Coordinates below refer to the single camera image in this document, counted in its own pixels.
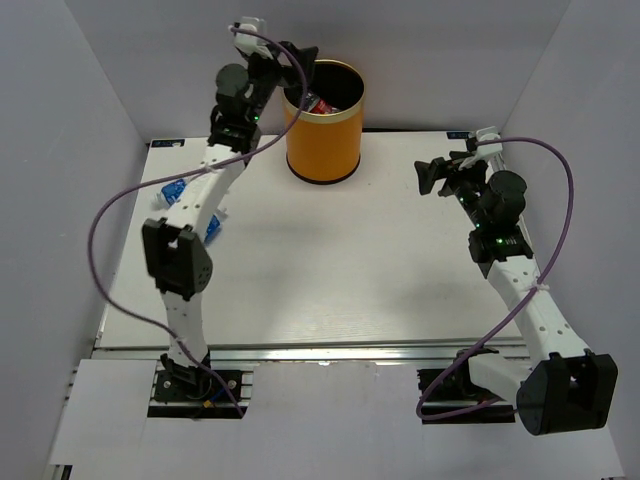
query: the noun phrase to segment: purple cable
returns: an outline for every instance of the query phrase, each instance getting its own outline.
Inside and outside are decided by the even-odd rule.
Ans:
[[[296,123],[296,121],[300,117],[300,114],[303,111],[304,99],[307,96],[307,89],[308,89],[307,79],[306,79],[305,74],[304,74],[304,69],[302,68],[302,66],[300,65],[298,60],[296,60],[296,58],[286,48],[284,48],[282,45],[280,45],[278,42],[275,42],[275,41],[273,41],[273,40],[271,40],[271,39],[269,39],[269,38],[267,38],[267,37],[265,37],[263,35],[260,35],[258,33],[252,32],[250,30],[242,30],[242,29],[235,28],[235,27],[230,27],[229,30],[234,34],[241,33],[241,34],[245,34],[245,35],[250,35],[252,37],[257,37],[257,38],[259,38],[261,40],[264,40],[265,42],[273,45],[278,50],[280,50],[280,52],[282,52],[289,59],[289,62],[291,62],[291,65],[293,65],[294,68],[298,71],[298,75],[300,75],[300,81],[302,83],[302,97],[301,97],[301,100],[300,100],[300,106],[298,107],[298,111],[293,116],[293,118],[291,119],[291,122],[289,122],[289,124],[284,129],[284,131],[282,133],[280,133],[279,135],[277,135],[276,138],[274,138],[270,142],[264,144],[262,147],[254,150],[253,152],[245,153],[243,155],[239,155],[237,157],[230,158],[228,160],[224,160],[224,161],[222,161],[220,163],[217,163],[215,166],[213,166],[214,169],[220,169],[220,168],[223,168],[223,167],[225,167],[227,165],[230,165],[232,163],[235,163],[235,162],[240,162],[240,161],[243,161],[243,160],[249,160],[254,155],[256,155],[256,154],[258,154],[260,152],[264,152],[267,148],[271,147],[273,144],[275,144],[280,139],[282,139],[287,134],[287,132],[289,130],[291,130],[293,125]],[[210,367],[204,365],[203,363],[198,361],[196,358],[194,358],[194,356],[191,354],[191,352],[187,349],[187,347],[178,338],[178,335],[176,334],[176,332],[174,332],[167,325],[165,325],[165,324],[163,324],[161,322],[158,322],[157,320],[153,320],[152,318],[145,317],[144,315],[136,313],[133,310],[130,310],[130,309],[122,306],[121,304],[116,302],[113,298],[111,298],[111,296],[109,295],[109,292],[104,287],[104,285],[102,284],[102,282],[101,282],[101,280],[100,280],[100,278],[98,276],[98,270],[96,268],[95,255],[94,255],[94,252],[93,252],[93,243],[94,243],[94,239],[95,239],[95,234],[96,234],[96,229],[98,227],[98,223],[100,222],[100,219],[104,216],[105,212],[109,209],[109,207],[111,207],[111,205],[113,205],[119,199],[121,199],[122,197],[124,197],[124,196],[126,196],[126,195],[128,195],[130,193],[133,193],[133,192],[135,192],[137,190],[140,190],[141,188],[150,187],[152,185],[158,185],[160,183],[171,182],[173,180],[178,180],[178,179],[184,178],[184,177],[190,177],[192,175],[201,175],[201,174],[208,173],[208,172],[209,172],[208,168],[198,168],[196,170],[190,170],[188,172],[179,173],[179,174],[171,175],[171,176],[168,176],[168,177],[158,178],[158,179],[155,179],[155,180],[150,180],[148,182],[143,182],[143,183],[140,183],[138,185],[134,185],[133,187],[126,188],[125,190],[122,190],[121,192],[119,192],[116,195],[114,195],[113,197],[111,197],[100,208],[100,210],[98,211],[98,213],[94,217],[93,222],[91,222],[91,227],[89,228],[89,236],[87,238],[87,258],[89,260],[89,270],[91,271],[91,278],[93,279],[93,282],[95,283],[96,288],[98,289],[98,292],[100,293],[102,298],[104,298],[104,300],[108,304],[110,304],[113,308],[115,308],[116,310],[119,310],[120,312],[122,312],[122,313],[124,313],[126,315],[129,315],[129,316],[131,316],[133,318],[136,318],[136,319],[138,319],[138,320],[140,320],[142,322],[148,323],[149,325],[153,325],[155,327],[161,328],[162,330],[167,332],[169,334],[169,336],[171,336],[173,339],[176,340],[176,343],[180,347],[180,350],[182,350],[182,352],[185,354],[185,356],[194,365],[200,367],[202,370],[207,372],[209,375],[213,376],[220,383],[220,385],[222,386],[222,388],[226,392],[227,396],[231,400],[231,403],[233,403],[233,406],[238,411],[238,414],[240,415],[240,417],[243,417],[244,416],[244,412],[242,411],[242,408],[238,404],[238,401],[236,400],[236,398],[234,397],[233,393],[231,392],[231,389],[229,388],[229,385],[227,385],[227,383],[222,379],[222,377],[215,370],[211,369]]]
[[[569,166],[569,162],[564,157],[564,155],[562,155],[555,147],[552,147],[551,145],[549,145],[546,142],[543,142],[542,140],[537,140],[535,138],[529,138],[529,137],[509,137],[509,138],[502,138],[500,140],[487,140],[485,142],[478,142],[477,145],[478,146],[492,145],[494,143],[512,143],[512,142],[533,143],[535,145],[539,145],[543,148],[546,148],[551,153],[553,153],[556,157],[558,157],[567,175],[567,185],[569,187],[567,213],[564,218],[562,233],[560,234],[560,238],[558,239],[556,248],[553,251],[553,254],[551,255],[551,259],[549,260],[549,263],[547,264],[547,266],[544,268],[544,270],[536,280],[536,284],[541,285],[549,275],[549,272],[551,271],[553,266],[555,265],[556,260],[558,259],[558,255],[560,255],[560,250],[562,249],[562,246],[564,245],[564,241],[567,238],[567,233],[569,232],[569,225],[571,224],[571,215],[573,213],[573,198],[575,193],[574,185],[573,185],[573,174],[571,173],[571,167]],[[527,305],[527,303],[529,303],[529,301],[533,298],[533,296],[536,294],[537,291],[538,290],[535,287],[532,288],[529,291],[529,293],[527,293],[525,297],[520,301],[520,303],[518,303],[514,307],[514,309],[509,312],[509,314],[504,318],[504,320],[502,320],[498,325],[493,327],[493,329],[491,329],[489,333],[487,333],[484,337],[478,340],[478,342],[476,342],[471,348],[465,351],[451,365],[449,365],[440,375],[438,375],[433,380],[433,382],[431,382],[431,384],[429,384],[426,390],[422,392],[422,395],[420,396],[420,400],[418,400],[418,405],[416,406],[416,415],[418,415],[418,417],[426,421],[443,420],[445,418],[457,417],[458,415],[464,415],[465,413],[471,413],[473,411],[480,410],[500,400],[499,398],[494,398],[494,399],[482,402],[478,405],[474,405],[472,407],[461,408],[458,410],[453,410],[451,412],[438,413],[435,415],[422,414],[422,405],[427,400],[427,398],[429,398],[429,396],[433,393],[433,391],[445,380],[445,378],[447,378],[449,375],[455,372],[458,369],[458,367],[460,367],[460,365],[462,365],[474,353],[480,350],[484,346],[484,344],[487,343],[489,340],[491,340],[500,330],[506,327],[507,324],[511,322],[511,320],[513,320],[516,317],[516,315],[518,315],[518,313],[520,313],[520,311]]]

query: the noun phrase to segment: purple hose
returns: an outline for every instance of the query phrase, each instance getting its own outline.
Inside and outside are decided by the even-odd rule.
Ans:
[[[279,43],[277,43],[277,42],[275,42],[275,41],[273,41],[273,40],[271,40],[271,39],[269,39],[269,38],[267,38],[267,37],[265,37],[263,35],[260,35],[258,33],[252,32],[250,30],[242,30],[242,29],[235,28],[235,27],[231,27],[229,30],[232,33],[243,33],[243,34],[246,34],[246,35],[250,35],[252,37],[260,38],[261,40],[264,40],[265,42],[273,45],[278,50],[280,50],[280,52],[282,52],[289,59],[289,62],[291,62],[291,65],[293,65],[295,67],[295,69],[298,71],[298,75],[300,75],[300,81],[302,83],[302,97],[301,97],[301,100],[300,100],[300,106],[298,107],[298,111],[293,116],[293,118],[291,119],[291,122],[287,125],[287,127],[284,129],[284,131],[282,133],[280,133],[278,136],[276,136],[276,138],[274,138],[270,142],[264,144],[262,147],[254,150],[253,152],[245,153],[243,155],[239,155],[237,157],[230,158],[228,160],[224,160],[222,162],[217,163],[213,167],[215,169],[223,168],[223,167],[225,167],[227,165],[230,165],[232,163],[235,163],[235,162],[240,162],[240,161],[243,161],[243,160],[251,159],[251,157],[253,157],[254,155],[256,155],[256,154],[258,154],[260,152],[264,152],[267,148],[271,147],[273,144],[275,144],[280,139],[282,139],[287,134],[287,132],[289,130],[291,130],[293,125],[296,123],[296,121],[300,117],[300,114],[303,111],[304,99],[307,96],[307,89],[308,89],[307,79],[306,79],[305,74],[304,74],[304,69],[302,68],[302,66],[300,65],[298,60],[296,60],[296,58],[286,48],[284,48],[282,45],[280,45]],[[95,255],[94,255],[94,252],[93,252],[93,243],[94,243],[94,239],[95,239],[95,234],[96,234],[96,229],[98,227],[98,223],[100,222],[100,219],[103,217],[105,212],[109,209],[109,207],[111,207],[111,205],[113,205],[116,201],[118,201],[119,199],[121,199],[122,197],[124,197],[124,196],[126,196],[126,195],[128,195],[130,193],[133,193],[133,192],[135,192],[137,190],[140,190],[141,188],[150,187],[152,185],[158,185],[160,183],[171,182],[173,180],[178,180],[178,179],[184,178],[184,177],[190,177],[192,175],[204,174],[204,173],[207,173],[208,171],[209,170],[206,169],[206,168],[199,168],[199,169],[196,169],[196,170],[190,170],[188,172],[179,173],[179,174],[171,175],[171,176],[168,176],[168,177],[163,177],[163,178],[158,178],[158,179],[155,179],[155,180],[150,180],[148,182],[143,182],[143,183],[140,183],[138,185],[134,185],[133,187],[126,188],[125,190],[122,190],[121,192],[119,192],[116,195],[114,195],[112,198],[110,198],[100,208],[100,210],[98,211],[98,213],[94,217],[93,222],[91,222],[91,227],[89,228],[89,236],[87,238],[87,258],[89,260],[89,270],[91,271],[91,278],[93,279],[93,282],[95,283],[96,288],[98,289],[98,292],[100,293],[102,298],[104,298],[104,300],[108,304],[110,304],[113,308],[115,308],[116,310],[119,310],[120,312],[122,312],[122,313],[124,313],[126,315],[129,315],[129,316],[131,316],[131,317],[133,317],[133,318],[135,318],[137,320],[140,320],[142,322],[148,323],[149,325],[153,325],[155,327],[161,328],[162,330],[167,332],[169,334],[169,336],[171,336],[173,339],[176,340],[176,343],[180,347],[180,350],[182,350],[182,352],[185,354],[185,356],[194,365],[197,365],[202,370],[204,370],[205,372],[207,372],[208,374],[213,376],[220,383],[220,385],[222,385],[222,388],[227,393],[227,396],[231,400],[231,403],[233,403],[233,406],[238,411],[238,414],[240,415],[240,417],[243,417],[244,416],[244,412],[242,411],[242,408],[238,404],[238,401],[234,397],[234,395],[231,392],[231,389],[229,388],[227,383],[222,379],[222,377],[220,375],[218,375],[218,373],[215,370],[212,370],[210,367],[207,367],[206,365],[204,365],[200,361],[198,361],[196,358],[194,358],[194,356],[191,354],[191,352],[187,349],[187,347],[178,338],[178,335],[176,334],[176,332],[174,332],[167,325],[165,325],[165,324],[163,324],[161,322],[158,322],[157,320],[153,320],[152,318],[145,317],[144,315],[140,315],[139,313],[136,313],[133,310],[130,310],[130,309],[122,306],[121,304],[116,302],[113,298],[111,298],[111,296],[109,295],[109,292],[107,291],[105,286],[102,284],[102,281],[100,280],[100,278],[98,276],[98,271],[97,271],[97,268],[96,268]]]
[[[571,224],[571,215],[573,213],[573,198],[574,198],[574,185],[573,185],[573,174],[571,173],[571,167],[569,166],[569,162],[555,147],[552,147],[546,142],[542,140],[537,140],[535,138],[529,137],[509,137],[502,138],[500,140],[487,140],[485,142],[478,142],[478,146],[480,145],[492,145],[494,143],[511,143],[511,142],[521,142],[521,143],[533,143],[535,145],[539,145],[543,148],[546,148],[551,153],[553,153],[564,167],[564,171],[567,175],[567,185],[569,187],[569,199],[567,201],[567,213],[564,218],[564,225],[562,226],[562,233],[560,234],[560,238],[558,239],[558,243],[556,248],[551,255],[551,259],[549,263],[544,268],[540,276],[537,278],[536,283],[540,285],[544,283],[545,279],[549,275],[549,272],[553,268],[558,259],[558,255],[560,255],[560,250],[564,245],[564,241],[567,238],[567,233],[569,232],[569,225]],[[494,398],[492,400],[488,400],[486,402],[482,402],[478,405],[474,405],[472,407],[462,408],[459,410],[453,410],[451,412],[438,413],[436,415],[423,415],[422,413],[422,405],[429,398],[429,396],[433,393],[433,391],[453,372],[455,372],[460,365],[466,362],[474,353],[484,347],[484,344],[491,340],[500,330],[507,326],[511,320],[513,320],[518,313],[529,303],[529,301],[536,294],[537,289],[533,288],[525,295],[525,297],[518,303],[513,310],[509,312],[509,314],[502,320],[498,325],[493,327],[489,333],[487,333],[484,337],[478,340],[471,348],[464,352],[460,357],[458,357],[451,365],[449,365],[440,375],[438,375],[433,382],[429,384],[422,395],[420,396],[420,400],[418,400],[418,405],[416,406],[416,415],[420,417],[422,420],[433,421],[433,420],[442,420],[445,418],[457,417],[458,415],[464,415],[465,413],[471,413],[475,410],[480,410],[481,408],[488,407],[489,405],[497,402],[499,399]]]

